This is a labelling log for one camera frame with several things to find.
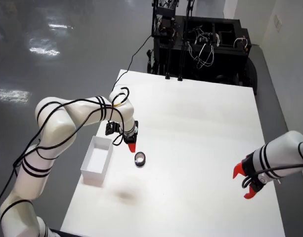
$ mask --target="white box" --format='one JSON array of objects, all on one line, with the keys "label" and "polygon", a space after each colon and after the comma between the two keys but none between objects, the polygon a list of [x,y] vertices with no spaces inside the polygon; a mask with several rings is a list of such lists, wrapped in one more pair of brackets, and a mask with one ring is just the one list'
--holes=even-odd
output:
[{"label": "white box", "polygon": [[81,166],[83,178],[103,181],[112,152],[111,139],[93,136]]}]

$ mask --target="black cable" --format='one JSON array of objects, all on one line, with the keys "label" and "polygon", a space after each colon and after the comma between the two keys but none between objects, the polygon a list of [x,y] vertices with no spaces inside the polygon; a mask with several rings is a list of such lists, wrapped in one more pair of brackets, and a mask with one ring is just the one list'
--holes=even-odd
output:
[{"label": "black cable", "polygon": [[[113,85],[112,91],[114,90],[114,87],[115,87],[116,83],[120,80],[120,78],[121,78],[125,73],[127,73],[127,72],[129,71],[134,56],[141,50],[141,48],[146,44],[146,42],[149,40],[149,38],[150,38],[151,36],[152,36],[152,35],[150,35],[150,36],[145,40],[145,42],[142,44],[142,46],[141,46],[141,47],[137,50],[137,52],[131,57],[131,61],[130,61],[130,64],[129,64],[129,66],[128,66],[127,71],[124,72],[124,73],[116,80],[116,82],[115,82],[114,85]],[[119,146],[119,145],[122,143],[123,138],[124,138],[124,132],[125,132],[123,115],[121,114],[121,112],[120,112],[118,109],[116,109],[116,108],[114,108],[114,107],[112,107],[112,106],[107,106],[107,105],[106,105],[106,106],[104,106],[104,108],[101,107],[101,108],[99,108],[99,109],[97,109],[97,110],[92,111],[92,112],[88,115],[88,117],[85,119],[85,121],[84,121],[83,123],[81,123],[81,125],[80,125],[80,126],[79,126],[79,127],[78,127],[78,128],[77,128],[77,129],[76,129],[76,130],[75,130],[67,139],[65,139],[65,140],[62,141],[61,143],[59,143],[59,144],[57,144],[57,145],[54,145],[54,146],[51,146],[51,147],[40,147],[40,146],[36,146],[34,149],[32,149],[32,150],[30,150],[29,152],[26,153],[27,149],[30,147],[30,145],[33,143],[33,141],[40,135],[41,131],[43,130],[44,126],[46,125],[46,123],[47,123],[48,120],[50,119],[51,115],[53,115],[53,113],[56,112],[56,111],[57,111],[58,109],[60,109],[61,107],[70,105],[70,104],[72,104],[72,103],[76,103],[76,102],[78,102],[78,101],[86,101],[86,102],[90,102],[90,103],[94,103],[94,104],[98,104],[98,105],[102,106],[102,104],[99,103],[99,102],[94,102],[94,101],[90,101],[90,100],[87,100],[87,99],[77,99],[77,100],[70,101],[70,102],[67,102],[67,103],[65,103],[65,104],[59,105],[59,106],[56,107],[53,111],[51,111],[51,113],[48,115],[48,117],[46,118],[46,120],[43,122],[43,124],[42,124],[42,126],[40,127],[40,129],[38,130],[38,132],[37,132],[37,133],[35,134],[35,136],[29,141],[29,143],[28,143],[28,145],[26,146],[26,148],[24,149],[24,151],[21,153],[21,155],[20,155],[20,156],[15,160],[15,162],[13,163],[13,170],[12,170],[12,173],[11,173],[11,175],[10,175],[10,177],[9,177],[9,179],[8,179],[8,181],[7,181],[7,183],[6,183],[6,185],[4,186],[4,188],[3,188],[3,190],[2,190],[2,192],[1,192],[1,194],[0,194],[0,199],[1,199],[1,197],[3,196],[3,194],[4,194],[5,190],[6,190],[6,188],[8,187],[8,185],[9,185],[9,183],[10,183],[10,181],[11,181],[13,175],[16,174],[16,176],[17,176],[16,168],[19,167],[19,166],[21,165],[21,161],[22,161],[22,159],[23,159],[24,157],[28,156],[28,155],[31,154],[32,152],[37,151],[37,150],[39,150],[39,149],[41,149],[41,150],[50,150],[50,149],[54,149],[54,148],[57,148],[57,147],[63,145],[63,144],[66,143],[69,139],[71,139],[71,137],[73,137],[73,136],[79,131],[79,129],[87,122],[87,120],[89,119],[89,117],[90,117],[93,113],[95,113],[95,112],[97,112],[97,111],[100,111],[100,110],[102,110],[102,109],[105,109],[105,110],[106,110],[106,108],[110,108],[110,109],[112,109],[112,111],[113,111],[113,110],[116,110],[116,111],[119,113],[119,115],[120,115],[120,117],[121,117],[121,119],[122,119],[123,132],[122,132],[119,136],[117,136],[117,137],[114,139],[113,145]],[[116,141],[120,136],[122,137],[121,141],[120,141],[118,144],[115,144],[115,141]]]},{"label": "black cable", "polygon": [[[60,142],[60,143],[58,143],[58,144],[56,144],[56,145],[54,145],[54,146],[51,146],[51,147],[36,146],[34,149],[32,149],[32,150],[30,150],[29,152],[26,153],[27,149],[28,149],[28,148],[30,147],[30,145],[33,143],[33,141],[35,140],[35,138],[41,133],[42,129],[44,128],[44,126],[46,125],[46,123],[48,122],[48,120],[50,119],[50,117],[53,115],[53,113],[55,113],[55,112],[56,112],[58,109],[60,109],[61,107],[70,105],[70,104],[72,104],[72,103],[76,103],[76,102],[78,102],[78,101],[85,101],[85,102],[94,103],[94,104],[100,105],[101,108],[98,108],[98,109],[96,109],[96,110],[91,111],[91,113],[89,113],[89,115],[87,116],[87,118],[79,125],[79,127],[78,127],[70,136],[68,136],[65,140],[63,140],[62,142]],[[120,112],[118,109],[116,109],[116,108],[114,108],[114,107],[112,107],[112,106],[110,106],[110,105],[106,105],[105,107],[107,107],[107,108],[109,108],[109,109],[112,109],[112,110],[115,110],[117,113],[119,113],[119,115],[120,115],[120,117],[121,117],[121,120],[122,120],[122,126],[123,126],[123,128],[124,128],[124,118],[123,118],[123,115],[121,114],[121,112]],[[67,103],[65,103],[65,104],[59,105],[59,106],[57,106],[53,111],[51,111],[51,113],[47,116],[47,118],[46,118],[45,121],[43,122],[43,124],[42,124],[42,126],[40,127],[39,131],[38,131],[38,132],[36,133],[36,135],[33,137],[34,139],[31,139],[31,140],[30,140],[30,142],[29,142],[28,145],[26,146],[25,150],[24,150],[24,151],[22,152],[22,154],[16,159],[16,161],[13,163],[13,170],[12,170],[12,173],[11,173],[11,175],[10,175],[10,177],[9,177],[9,179],[8,179],[8,181],[7,181],[7,183],[6,183],[6,185],[4,186],[4,188],[3,188],[3,190],[2,190],[2,192],[1,192],[1,194],[0,194],[0,199],[1,199],[1,197],[3,196],[3,194],[4,194],[5,190],[6,190],[6,188],[8,187],[8,185],[9,185],[9,183],[10,183],[10,181],[11,181],[11,179],[12,179],[14,173],[15,173],[16,167],[18,167],[18,166],[21,164],[21,160],[22,160],[23,158],[25,158],[26,156],[30,155],[32,152],[37,151],[37,150],[51,150],[51,149],[54,149],[54,148],[57,148],[57,147],[62,146],[64,143],[66,143],[68,140],[70,140],[70,139],[71,139],[71,138],[72,138],[72,137],[81,129],[81,127],[84,126],[84,124],[87,122],[87,120],[90,118],[90,116],[91,116],[93,113],[98,112],[98,111],[101,111],[101,110],[103,110],[103,109],[105,109],[105,108],[102,107],[102,104],[99,103],[99,102],[91,101],[91,100],[88,100],[88,99],[77,99],[77,100],[70,101],[70,102],[67,102]],[[120,145],[120,144],[122,143],[122,141],[123,141],[124,129],[123,129],[122,133],[121,133],[118,137],[116,137],[116,139],[113,141],[113,143],[114,143],[120,136],[122,136],[122,139],[121,139],[120,143],[115,144],[116,146]]]},{"label": "black cable", "polygon": [[12,178],[13,178],[13,175],[14,175],[14,173],[15,173],[14,170],[15,170],[15,168],[13,169],[13,171],[12,171],[10,177],[8,178],[7,183],[5,184],[3,190],[2,190],[2,192],[1,192],[1,194],[0,194],[0,199],[2,198],[2,196],[3,196],[3,194],[4,194],[4,192],[5,192],[6,188],[7,188],[7,186],[9,185],[9,182],[11,182],[11,180],[12,180]]},{"label": "black cable", "polygon": [[262,173],[266,173],[266,172],[270,172],[270,171],[275,171],[275,170],[282,170],[282,169],[293,169],[293,168],[303,168],[303,164],[291,164],[291,165],[283,165],[283,166],[278,166],[275,168],[269,168],[269,169],[263,169],[263,170],[259,170],[258,172],[255,172],[252,175],[247,176],[243,181],[241,186],[243,188],[246,188],[250,185],[250,183],[252,182],[252,179],[255,178],[256,176],[258,176],[259,174]]},{"label": "black cable", "polygon": [[145,40],[145,42],[144,42],[144,43],[142,44],[142,46],[137,50],[137,52],[133,54],[133,56],[131,57],[130,65],[129,65],[128,68],[127,68],[127,71],[124,72],[123,74],[121,74],[121,76],[116,80],[116,82],[115,82],[114,85],[113,85],[112,91],[114,90],[114,87],[115,87],[116,83],[120,80],[120,78],[121,78],[125,73],[128,73],[128,71],[130,70],[130,66],[131,66],[131,64],[132,64],[132,60],[133,60],[134,56],[141,50],[142,47],[144,47],[144,45],[146,44],[146,42],[149,40],[150,37],[151,37],[151,35]]},{"label": "black cable", "polygon": [[195,0],[193,0],[193,4],[191,6],[191,17],[192,17],[192,13],[193,13],[193,6],[194,6]]}]

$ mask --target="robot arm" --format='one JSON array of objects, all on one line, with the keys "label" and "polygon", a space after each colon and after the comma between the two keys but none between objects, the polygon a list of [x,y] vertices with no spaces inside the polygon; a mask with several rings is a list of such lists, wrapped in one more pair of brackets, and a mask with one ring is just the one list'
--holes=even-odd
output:
[{"label": "robot arm", "polygon": [[35,116],[42,129],[40,143],[26,151],[14,188],[0,207],[5,237],[58,236],[36,216],[31,200],[41,195],[55,159],[72,145],[82,126],[102,120],[118,122],[130,151],[135,152],[137,128],[127,97],[114,89],[109,100],[101,96],[75,101],[48,97],[38,103]]},{"label": "robot arm", "polygon": [[234,168],[237,174],[246,176],[243,188],[249,186],[246,199],[253,198],[263,186],[274,180],[303,169],[303,135],[290,131],[247,155]]}]

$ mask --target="wire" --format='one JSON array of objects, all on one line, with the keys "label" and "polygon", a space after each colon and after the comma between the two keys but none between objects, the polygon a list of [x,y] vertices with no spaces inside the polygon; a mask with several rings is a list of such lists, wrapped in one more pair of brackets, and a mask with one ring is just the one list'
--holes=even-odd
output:
[{"label": "wire", "polygon": [[220,44],[220,39],[219,39],[219,35],[217,33],[216,34],[216,38],[217,38],[217,47],[219,47],[219,44]]},{"label": "wire", "polygon": [[2,192],[1,192],[1,194],[0,194],[0,199],[2,198],[2,196],[3,196],[3,194],[4,194],[4,192],[5,192],[6,188],[7,188],[7,186],[9,185],[9,182],[12,180],[12,177],[13,177],[13,175],[14,175],[14,173],[15,173],[14,171],[15,171],[15,169],[13,169],[13,171],[12,171],[10,177],[8,178],[8,181],[7,181],[7,183],[5,184],[3,190],[2,190]]},{"label": "wire", "polygon": [[[141,48],[146,44],[146,42],[149,40],[150,37],[151,37],[151,35],[145,40],[145,42],[142,44],[142,46],[141,46],[141,47],[137,50],[137,52],[131,57],[131,61],[130,61],[130,64],[129,64],[129,66],[128,66],[127,71],[124,72],[124,73],[116,80],[116,82],[115,82],[114,85],[113,85],[112,91],[114,90],[114,87],[115,87],[116,83],[120,80],[120,78],[121,78],[125,73],[127,73],[127,72],[129,71],[134,56],[141,50]],[[123,115],[121,114],[121,112],[120,112],[118,109],[116,109],[115,107],[120,106],[124,101],[127,100],[128,96],[129,96],[129,89],[128,89],[127,87],[122,87],[122,89],[126,89],[127,92],[128,92],[128,93],[127,93],[127,96],[126,96],[126,99],[123,100],[120,104],[117,104],[117,105],[115,105],[115,106],[105,105],[105,106],[103,107],[103,105],[102,105],[100,102],[95,102],[95,101],[91,101],[91,100],[87,100],[87,99],[77,99],[77,100],[74,100],[74,101],[67,102],[67,103],[65,103],[65,104],[61,104],[61,105],[57,106],[53,111],[51,111],[51,113],[47,116],[47,118],[46,118],[45,121],[43,122],[43,124],[42,124],[42,126],[40,127],[40,129],[38,130],[38,132],[37,132],[37,133],[35,134],[35,136],[29,141],[29,143],[28,143],[28,145],[26,146],[26,148],[24,149],[24,151],[21,153],[21,155],[20,155],[20,156],[15,160],[15,162],[13,163],[13,170],[12,170],[12,173],[11,173],[11,175],[10,175],[10,177],[9,177],[9,179],[8,179],[8,181],[7,181],[7,183],[5,184],[3,190],[2,190],[2,192],[1,192],[1,194],[0,194],[0,199],[1,199],[1,197],[3,196],[3,194],[4,194],[5,190],[6,190],[6,188],[8,187],[8,185],[9,185],[9,183],[10,183],[10,181],[11,181],[13,175],[15,174],[15,175],[17,176],[16,168],[19,167],[19,166],[21,165],[21,161],[22,161],[23,158],[25,158],[26,156],[28,156],[29,154],[31,154],[32,152],[37,151],[37,150],[51,150],[51,149],[55,149],[55,148],[57,148],[57,147],[59,147],[59,146],[62,146],[62,145],[63,145],[64,143],[66,143],[69,139],[71,139],[71,138],[72,138],[72,137],[81,129],[81,127],[84,126],[84,124],[87,122],[87,120],[90,118],[90,116],[91,116],[93,113],[95,113],[95,112],[101,111],[101,110],[103,110],[103,109],[106,110],[106,108],[110,108],[112,111],[115,110],[116,112],[119,113],[119,115],[120,115],[120,117],[121,117],[121,120],[122,120],[123,131],[122,131],[122,133],[121,133],[119,136],[117,136],[117,137],[114,139],[114,141],[113,141],[113,145],[114,145],[114,146],[119,146],[119,145],[122,143],[122,141],[123,141],[124,133],[125,133],[125,129],[124,129],[124,118],[123,118]],[[64,106],[70,105],[70,104],[72,104],[72,103],[76,103],[76,102],[78,102],[78,101],[86,101],[86,102],[98,104],[98,105],[101,106],[101,108],[98,108],[98,109],[96,109],[96,110],[93,110],[91,113],[89,113],[89,115],[87,116],[87,118],[80,124],[80,126],[79,126],[79,127],[78,127],[78,128],[77,128],[77,129],[68,137],[68,138],[66,138],[66,139],[63,140],[62,142],[60,142],[60,143],[58,143],[58,144],[56,144],[56,145],[54,145],[54,146],[51,146],[51,147],[36,146],[35,148],[33,148],[32,150],[30,150],[29,152],[26,153],[27,149],[30,147],[30,145],[33,143],[33,141],[40,135],[40,133],[42,132],[44,126],[46,125],[46,123],[47,123],[48,120],[50,119],[50,117],[51,117],[58,109],[60,109],[60,108],[62,108],[62,107],[64,107]],[[120,136],[122,137],[122,139],[121,139],[121,141],[120,141],[119,143],[116,144],[115,142],[117,141],[117,139],[118,139]]]},{"label": "wire", "polygon": [[121,77],[122,77],[124,74],[128,73],[128,71],[130,70],[130,66],[131,66],[131,64],[132,64],[132,60],[133,60],[134,56],[141,50],[142,47],[144,47],[144,45],[146,44],[146,42],[149,40],[150,37],[151,37],[151,35],[145,40],[145,42],[144,42],[144,43],[142,44],[142,46],[137,50],[137,52],[133,54],[133,56],[131,57],[130,65],[129,65],[128,68],[127,68],[127,71],[124,72],[123,74],[121,74],[121,76],[116,80],[116,82],[115,82],[114,85],[113,85],[112,91],[114,90],[114,87],[115,87],[116,83],[121,79]]},{"label": "wire", "polygon": [[270,171],[275,171],[275,170],[293,169],[293,168],[303,168],[303,164],[283,165],[283,166],[278,166],[278,167],[275,167],[275,168],[269,168],[269,169],[260,170],[260,171],[258,171],[258,172],[255,172],[255,173],[252,174],[252,175],[247,176],[247,177],[242,181],[241,186],[242,186],[243,188],[248,187],[248,185],[251,184],[252,179],[255,178],[256,176],[258,176],[259,174],[266,173],[266,172],[270,172]]},{"label": "wire", "polygon": [[237,40],[241,40],[241,42],[242,42],[243,40],[245,40],[245,41],[246,41],[245,48],[247,47],[247,45],[248,45],[248,40],[247,40],[245,37],[243,37],[243,38],[237,38],[237,39],[235,40],[235,42],[234,42],[234,47],[235,47],[235,43],[237,42]]},{"label": "wire", "polygon": [[[96,110],[91,111],[91,112],[89,113],[89,115],[86,117],[86,119],[79,125],[79,127],[78,127],[70,136],[68,136],[66,139],[64,139],[62,142],[60,142],[60,143],[58,143],[58,144],[56,144],[56,145],[54,145],[54,146],[50,146],[50,147],[36,146],[35,148],[33,148],[32,150],[30,150],[29,152],[26,153],[27,149],[28,149],[28,148],[30,147],[30,145],[33,143],[33,141],[35,140],[35,138],[41,133],[41,131],[43,130],[44,126],[46,125],[46,123],[48,122],[48,120],[50,119],[50,117],[51,117],[58,109],[60,109],[60,108],[62,108],[62,107],[64,107],[64,106],[67,106],[67,105],[76,103],[76,102],[78,102],[78,101],[85,101],[85,102],[90,102],[90,103],[93,103],[93,104],[97,104],[97,105],[100,105],[101,108],[98,108],[98,109],[96,109]],[[2,190],[2,192],[1,192],[1,194],[0,194],[0,199],[1,199],[1,197],[3,196],[3,194],[4,194],[5,190],[6,190],[6,188],[8,187],[8,185],[9,185],[9,183],[10,183],[12,177],[14,176],[16,167],[18,167],[18,164],[21,164],[21,160],[22,160],[23,158],[25,158],[26,156],[30,155],[31,153],[33,153],[33,152],[35,152],[35,151],[37,151],[37,150],[51,150],[51,149],[55,149],[55,148],[57,148],[57,147],[62,146],[62,145],[65,144],[68,140],[70,140],[70,139],[71,139],[71,138],[72,138],[72,137],[73,137],[73,136],[74,136],[74,135],[83,127],[83,126],[84,126],[84,124],[87,122],[87,120],[91,117],[92,114],[94,114],[95,112],[101,111],[101,110],[103,110],[103,109],[106,109],[106,108],[109,108],[109,109],[111,109],[111,110],[115,110],[115,111],[120,115],[120,117],[121,117],[122,126],[123,126],[123,131],[122,131],[122,133],[121,133],[118,137],[116,137],[116,138],[114,139],[114,141],[113,141],[113,145],[115,145],[115,146],[120,145],[120,144],[122,143],[122,141],[123,141],[125,129],[124,129],[124,118],[123,118],[123,115],[122,115],[122,113],[121,113],[118,109],[116,109],[116,108],[114,108],[114,107],[112,107],[112,106],[110,106],[110,105],[105,105],[105,107],[103,107],[103,105],[102,105],[100,102],[95,102],[95,101],[91,101],[91,100],[88,100],[88,99],[77,99],[77,100],[70,101],[70,102],[67,102],[67,103],[65,103],[65,104],[59,105],[59,106],[57,106],[55,109],[53,109],[53,110],[51,111],[51,113],[47,116],[47,118],[46,118],[45,121],[43,122],[42,126],[40,127],[40,129],[38,130],[38,132],[36,133],[36,135],[33,137],[34,139],[31,139],[31,141],[30,141],[30,142],[28,143],[28,145],[26,146],[25,150],[22,152],[22,154],[19,156],[19,158],[17,158],[16,161],[13,163],[13,170],[12,170],[12,173],[11,173],[11,175],[10,175],[10,177],[9,177],[9,179],[8,179],[8,181],[7,181],[7,183],[5,184],[3,190]],[[117,139],[118,139],[120,136],[122,136],[121,141],[120,141],[118,144],[115,144],[115,142],[117,141]]]}]

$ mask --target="glossy floor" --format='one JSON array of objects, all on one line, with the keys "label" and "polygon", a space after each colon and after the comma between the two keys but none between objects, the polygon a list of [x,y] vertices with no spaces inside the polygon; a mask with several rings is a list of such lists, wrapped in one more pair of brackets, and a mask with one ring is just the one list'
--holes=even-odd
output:
[{"label": "glossy floor", "polygon": [[[201,16],[222,13],[223,6],[212,0],[199,0],[199,5],[212,6],[207,12],[199,7]],[[48,96],[108,96],[119,70],[127,68],[150,35],[151,17],[151,0],[0,0],[0,191],[13,161],[38,129],[36,104]],[[146,51],[152,45],[150,39],[132,70],[146,71]],[[253,48],[251,58],[259,75],[256,100],[268,142],[286,126],[260,48]],[[60,229],[97,127],[78,133],[34,201],[36,213],[51,228]],[[276,187],[287,236],[303,234],[302,185],[302,177],[295,175]]]}]

